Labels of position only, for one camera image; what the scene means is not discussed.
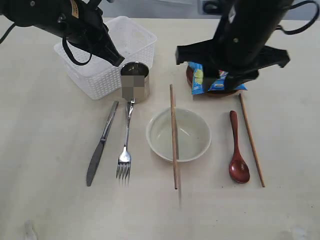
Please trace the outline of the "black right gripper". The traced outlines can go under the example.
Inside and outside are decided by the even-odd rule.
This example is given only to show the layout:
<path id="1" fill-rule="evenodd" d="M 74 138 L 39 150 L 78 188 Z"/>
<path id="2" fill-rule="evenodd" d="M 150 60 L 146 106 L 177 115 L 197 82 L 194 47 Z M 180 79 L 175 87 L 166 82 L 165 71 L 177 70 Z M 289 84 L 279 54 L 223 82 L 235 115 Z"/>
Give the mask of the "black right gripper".
<path id="1" fill-rule="evenodd" d="M 267 46 L 267 41 L 265 37 L 234 37 L 179 45 L 175 52 L 176 64 L 201 64 L 204 87 L 210 87 L 220 78 L 220 70 L 228 72 L 224 90 L 233 91 L 238 86 L 257 79 L 258 70 L 273 65 L 284 68 L 289 63 L 288 52 Z"/>

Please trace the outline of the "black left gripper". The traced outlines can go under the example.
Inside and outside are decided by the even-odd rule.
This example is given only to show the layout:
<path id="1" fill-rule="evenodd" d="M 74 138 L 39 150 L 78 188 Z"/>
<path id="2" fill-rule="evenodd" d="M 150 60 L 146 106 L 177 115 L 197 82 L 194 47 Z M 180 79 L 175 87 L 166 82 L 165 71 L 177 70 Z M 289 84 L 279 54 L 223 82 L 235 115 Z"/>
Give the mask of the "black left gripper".
<path id="1" fill-rule="evenodd" d="M 118 52 L 103 23 L 100 3 L 100 0 L 60 2 L 57 23 L 62 31 L 62 46 L 69 51 L 68 44 L 71 44 L 119 67 L 125 58 Z"/>

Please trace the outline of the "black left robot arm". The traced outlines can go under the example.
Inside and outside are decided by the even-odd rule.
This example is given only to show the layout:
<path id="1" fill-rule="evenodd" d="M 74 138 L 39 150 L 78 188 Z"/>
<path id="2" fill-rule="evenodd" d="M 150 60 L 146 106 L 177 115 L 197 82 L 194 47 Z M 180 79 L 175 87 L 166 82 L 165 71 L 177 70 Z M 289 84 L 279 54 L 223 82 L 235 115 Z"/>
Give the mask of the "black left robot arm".
<path id="1" fill-rule="evenodd" d="M 103 21 L 101 0 L 2 0 L 0 13 L 12 25 L 1 37 L 3 42 L 14 27 L 37 27 L 62 39 L 68 58 L 78 66 L 69 45 L 118 67 L 124 57 L 118 52 Z"/>

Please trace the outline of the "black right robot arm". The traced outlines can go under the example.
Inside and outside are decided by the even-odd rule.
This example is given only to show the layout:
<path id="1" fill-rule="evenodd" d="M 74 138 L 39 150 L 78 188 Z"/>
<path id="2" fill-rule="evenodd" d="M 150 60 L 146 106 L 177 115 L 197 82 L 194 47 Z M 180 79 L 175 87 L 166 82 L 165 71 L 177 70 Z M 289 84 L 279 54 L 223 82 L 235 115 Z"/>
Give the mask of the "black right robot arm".
<path id="1" fill-rule="evenodd" d="M 288 52 L 266 42 L 292 4 L 291 0 L 233 1 L 212 39 L 177 46 L 176 64 L 201 64 L 206 85 L 218 78 L 219 71 L 227 72 L 224 87 L 228 91 L 255 80 L 260 69 L 284 68 L 290 61 Z"/>

